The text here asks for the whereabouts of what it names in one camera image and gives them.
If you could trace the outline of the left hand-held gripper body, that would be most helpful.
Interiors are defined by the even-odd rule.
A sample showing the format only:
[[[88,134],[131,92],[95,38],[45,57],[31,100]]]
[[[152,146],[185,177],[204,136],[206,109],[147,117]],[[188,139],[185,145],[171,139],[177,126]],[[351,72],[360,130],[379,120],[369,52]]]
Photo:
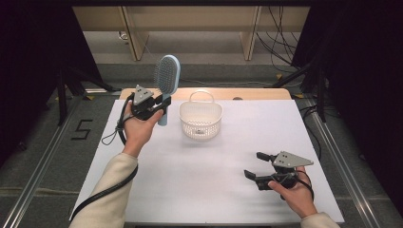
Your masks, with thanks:
[[[165,110],[165,106],[162,104],[154,105],[154,99],[156,98],[154,92],[147,88],[136,85],[133,95],[131,112],[137,119],[145,121],[158,110]]]

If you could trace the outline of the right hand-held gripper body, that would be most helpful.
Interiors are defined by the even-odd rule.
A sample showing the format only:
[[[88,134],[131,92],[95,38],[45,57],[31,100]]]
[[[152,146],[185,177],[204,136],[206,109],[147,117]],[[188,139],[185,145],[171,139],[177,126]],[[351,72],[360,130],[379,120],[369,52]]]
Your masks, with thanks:
[[[280,151],[277,155],[270,155],[270,162],[275,173],[269,176],[257,177],[256,184],[259,190],[270,190],[268,183],[276,181],[283,187],[290,189],[297,184],[297,167],[313,165],[314,162],[301,156]]]

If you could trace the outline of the light blue hairbrush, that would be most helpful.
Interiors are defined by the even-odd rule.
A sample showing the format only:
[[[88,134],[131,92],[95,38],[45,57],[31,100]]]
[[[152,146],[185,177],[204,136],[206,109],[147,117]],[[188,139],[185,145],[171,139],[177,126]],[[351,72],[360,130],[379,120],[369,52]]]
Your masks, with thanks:
[[[155,83],[163,95],[163,98],[171,97],[178,88],[181,74],[181,65],[174,55],[165,55],[157,64],[155,70]],[[158,125],[167,125],[167,109],[158,121]]]

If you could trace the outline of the white plastic basket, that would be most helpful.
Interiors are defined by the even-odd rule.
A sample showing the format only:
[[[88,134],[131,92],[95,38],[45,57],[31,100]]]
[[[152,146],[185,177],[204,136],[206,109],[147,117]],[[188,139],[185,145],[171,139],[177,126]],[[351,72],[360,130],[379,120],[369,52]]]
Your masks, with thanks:
[[[179,108],[182,132],[195,141],[208,141],[221,129],[223,108],[212,93],[205,89],[192,92]]]

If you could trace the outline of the person's left hand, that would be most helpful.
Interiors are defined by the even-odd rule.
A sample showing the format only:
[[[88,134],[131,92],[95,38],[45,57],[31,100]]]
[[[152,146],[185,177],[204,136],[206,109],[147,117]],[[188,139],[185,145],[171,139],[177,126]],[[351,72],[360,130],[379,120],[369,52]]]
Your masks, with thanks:
[[[129,118],[124,125],[126,143],[123,152],[134,158],[138,158],[144,145],[150,140],[155,124],[163,116],[163,111],[158,110],[148,120],[139,120],[136,117]]]

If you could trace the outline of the person's right hand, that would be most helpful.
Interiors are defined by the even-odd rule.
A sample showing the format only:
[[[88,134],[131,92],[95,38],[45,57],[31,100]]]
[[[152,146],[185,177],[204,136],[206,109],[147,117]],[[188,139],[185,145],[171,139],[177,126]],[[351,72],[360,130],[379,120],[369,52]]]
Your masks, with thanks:
[[[290,189],[284,188],[280,183],[270,181],[268,186],[279,193],[289,207],[301,218],[317,213],[312,194],[312,184],[303,166],[297,167],[299,182]]]

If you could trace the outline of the white table sheet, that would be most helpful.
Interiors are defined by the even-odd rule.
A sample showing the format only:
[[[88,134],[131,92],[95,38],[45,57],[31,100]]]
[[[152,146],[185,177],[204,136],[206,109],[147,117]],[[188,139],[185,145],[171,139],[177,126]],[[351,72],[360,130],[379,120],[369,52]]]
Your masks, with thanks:
[[[312,161],[317,209],[344,220],[292,100],[222,100],[221,129],[208,141],[182,132],[180,102],[168,108],[165,126],[155,127],[139,157],[125,220],[136,225],[258,226],[289,225],[298,216],[278,193],[260,191],[245,178],[250,171],[271,175],[274,168],[257,158],[261,151],[286,151]]]

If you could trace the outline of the black metal stand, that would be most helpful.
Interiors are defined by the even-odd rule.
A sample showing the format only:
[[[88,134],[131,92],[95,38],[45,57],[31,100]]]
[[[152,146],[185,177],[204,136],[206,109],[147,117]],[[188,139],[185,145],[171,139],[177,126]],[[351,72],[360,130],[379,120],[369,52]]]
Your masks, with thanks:
[[[319,60],[312,60],[302,68],[281,79],[279,82],[274,83],[272,88],[283,87],[302,75],[304,75],[304,79],[302,80],[300,89],[303,93],[312,93],[314,90],[317,92],[317,113],[319,118],[325,123],[325,76],[324,69]]]
[[[120,88],[106,84],[101,78],[96,78],[78,67],[62,66],[57,75],[57,93],[59,104],[59,125],[62,125],[67,119],[67,94],[68,88],[74,96],[83,96],[86,93],[82,81],[88,81],[107,92],[121,91]]]

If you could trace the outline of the beige wooden desk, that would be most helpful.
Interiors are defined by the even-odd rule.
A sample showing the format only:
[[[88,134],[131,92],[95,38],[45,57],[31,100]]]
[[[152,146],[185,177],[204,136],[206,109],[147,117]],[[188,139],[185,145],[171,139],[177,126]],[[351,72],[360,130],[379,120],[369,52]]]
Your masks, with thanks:
[[[260,31],[301,32],[308,7],[75,7],[83,31],[124,31],[135,61],[142,59],[151,31],[232,31],[244,59],[253,56]]]

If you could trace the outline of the black curtain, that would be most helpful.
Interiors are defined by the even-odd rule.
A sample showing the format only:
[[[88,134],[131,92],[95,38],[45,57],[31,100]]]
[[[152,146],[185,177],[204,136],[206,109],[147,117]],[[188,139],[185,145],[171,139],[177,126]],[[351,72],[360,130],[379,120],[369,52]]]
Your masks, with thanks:
[[[327,54],[329,93],[360,152],[403,214],[403,0],[302,0],[302,66],[341,15]]]
[[[102,80],[71,6],[0,0],[0,166],[28,135],[59,78]]]

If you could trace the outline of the metal floor rail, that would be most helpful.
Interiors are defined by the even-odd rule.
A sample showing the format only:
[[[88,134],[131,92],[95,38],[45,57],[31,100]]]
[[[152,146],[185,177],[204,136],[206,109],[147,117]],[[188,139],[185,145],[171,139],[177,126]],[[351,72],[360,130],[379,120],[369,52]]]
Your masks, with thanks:
[[[312,98],[296,99],[308,134],[337,205],[345,219],[343,228],[381,228],[369,190],[378,190],[365,161],[358,157],[356,146],[333,107],[325,110],[325,122],[319,117]]]
[[[62,138],[66,134],[70,119],[81,101],[82,96],[72,98],[70,105],[68,106],[70,111],[62,122],[59,123],[55,128],[52,138],[47,144],[47,148],[41,154],[41,158],[37,162],[35,169],[30,173],[29,180],[20,191],[16,192],[18,198],[10,208],[7,218],[0,228],[18,228],[22,218],[24,217],[24,214],[29,208],[38,186],[48,170],[48,167],[62,141]]]

